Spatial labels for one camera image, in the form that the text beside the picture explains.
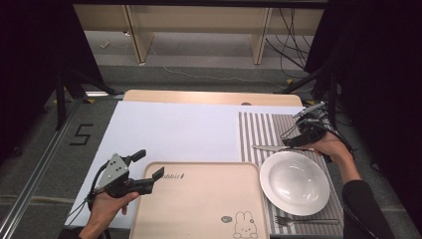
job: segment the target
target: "white sheet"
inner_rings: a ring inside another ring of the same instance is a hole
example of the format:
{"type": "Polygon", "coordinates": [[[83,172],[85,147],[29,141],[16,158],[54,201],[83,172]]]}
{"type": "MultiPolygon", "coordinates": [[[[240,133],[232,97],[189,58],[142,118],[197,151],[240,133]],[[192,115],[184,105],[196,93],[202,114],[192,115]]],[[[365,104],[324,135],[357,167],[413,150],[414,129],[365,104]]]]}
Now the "white sheet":
{"type": "MultiPolygon", "coordinates": [[[[154,161],[238,161],[238,112],[294,115],[302,109],[119,102],[72,211],[84,201],[97,171],[114,153],[128,156],[146,149],[146,157],[129,167],[133,179],[142,178],[145,167],[154,161]]],[[[110,227],[129,229],[134,206],[129,204],[125,216],[118,213],[110,227]]],[[[89,217],[85,207],[72,226],[85,226],[89,217]]]]}

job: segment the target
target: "gray carpet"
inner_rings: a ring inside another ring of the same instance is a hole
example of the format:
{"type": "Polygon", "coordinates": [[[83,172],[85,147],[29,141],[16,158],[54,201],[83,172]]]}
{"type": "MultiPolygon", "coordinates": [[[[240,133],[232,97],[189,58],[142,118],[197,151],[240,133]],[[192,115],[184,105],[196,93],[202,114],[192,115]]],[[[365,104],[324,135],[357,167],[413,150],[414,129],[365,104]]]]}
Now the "gray carpet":
{"type": "MultiPolygon", "coordinates": [[[[143,89],[272,93],[280,89],[274,84],[286,87],[286,79],[290,79],[279,70],[169,68],[171,71],[183,73],[174,74],[159,67],[101,66],[100,69],[106,84],[120,91],[143,89]],[[220,80],[198,78],[204,76],[212,76],[220,80]]],[[[307,75],[295,71],[289,71],[287,74],[296,77],[307,75]]],[[[302,91],[311,86],[299,89],[297,94],[303,100],[309,100],[310,92],[302,91]]],[[[87,91],[96,90],[92,86],[85,86],[85,88],[87,91]]],[[[6,199],[4,196],[16,196],[20,193],[52,138],[57,120],[57,111],[53,99],[54,96],[46,103],[47,112],[39,115],[32,126],[32,130],[22,143],[23,155],[19,157],[11,155],[0,168],[0,194],[2,196],[0,198],[0,220],[3,219],[13,203],[13,198],[6,199]]],[[[116,104],[117,100],[95,100],[92,104],[79,106],[49,169],[36,191],[36,196],[67,199],[74,199],[77,196],[116,104]],[[71,145],[72,143],[84,142],[84,138],[75,137],[82,123],[92,126],[84,126],[80,133],[90,134],[91,136],[85,145],[71,145]]],[[[349,122],[345,110],[341,106],[338,110],[341,112],[336,115],[339,130],[356,148],[358,169],[363,178],[371,185],[376,200],[384,211],[394,234],[397,238],[421,238],[388,181],[381,173],[369,166],[370,155],[358,132],[349,122]]],[[[337,194],[340,196],[341,178],[339,172],[333,163],[327,167],[337,194]]],[[[34,200],[21,219],[13,238],[57,238],[71,207],[72,203],[60,200],[55,202],[34,200]]],[[[128,238],[128,233],[128,231],[111,231],[112,238],[128,238]]]]}

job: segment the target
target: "silver cutlery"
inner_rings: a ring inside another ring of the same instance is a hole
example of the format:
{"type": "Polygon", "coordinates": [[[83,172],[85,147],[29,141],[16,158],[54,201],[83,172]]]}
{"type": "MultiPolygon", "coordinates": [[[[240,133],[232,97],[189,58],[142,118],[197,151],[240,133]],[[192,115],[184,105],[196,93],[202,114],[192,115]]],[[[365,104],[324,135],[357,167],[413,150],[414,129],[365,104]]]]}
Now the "silver cutlery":
{"type": "Polygon", "coordinates": [[[302,151],[314,151],[312,148],[304,149],[299,147],[289,147],[289,146],[270,146],[270,145],[252,145],[252,148],[256,148],[259,150],[265,151],[282,151],[287,149],[295,149],[295,150],[302,150],[302,151]]]}
{"type": "Polygon", "coordinates": [[[312,224],[328,224],[328,225],[338,225],[339,221],[337,219],[306,219],[306,220],[294,220],[290,217],[276,216],[276,223],[281,226],[293,226],[298,223],[312,223],[312,224]]]}

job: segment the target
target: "fork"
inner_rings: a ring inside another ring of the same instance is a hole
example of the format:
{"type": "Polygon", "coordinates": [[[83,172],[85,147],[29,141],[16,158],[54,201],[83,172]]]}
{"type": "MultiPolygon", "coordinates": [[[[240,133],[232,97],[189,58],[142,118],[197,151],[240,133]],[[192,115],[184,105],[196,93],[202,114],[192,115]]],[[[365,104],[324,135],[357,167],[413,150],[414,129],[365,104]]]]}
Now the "fork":
{"type": "Polygon", "coordinates": [[[307,220],[293,220],[289,217],[276,216],[276,223],[281,226],[293,226],[295,223],[314,223],[314,224],[328,224],[338,225],[337,219],[307,219],[307,220]]]}

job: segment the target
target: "person's left hand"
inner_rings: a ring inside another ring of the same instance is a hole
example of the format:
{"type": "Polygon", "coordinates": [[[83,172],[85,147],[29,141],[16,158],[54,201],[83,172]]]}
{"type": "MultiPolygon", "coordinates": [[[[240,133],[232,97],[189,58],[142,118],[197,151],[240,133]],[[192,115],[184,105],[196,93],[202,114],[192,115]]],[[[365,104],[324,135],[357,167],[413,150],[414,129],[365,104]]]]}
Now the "person's left hand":
{"type": "Polygon", "coordinates": [[[90,220],[79,236],[82,239],[98,238],[120,210],[123,215],[126,214],[127,204],[138,196],[137,192],[128,193],[121,198],[110,197],[104,192],[96,195],[90,220]]]}

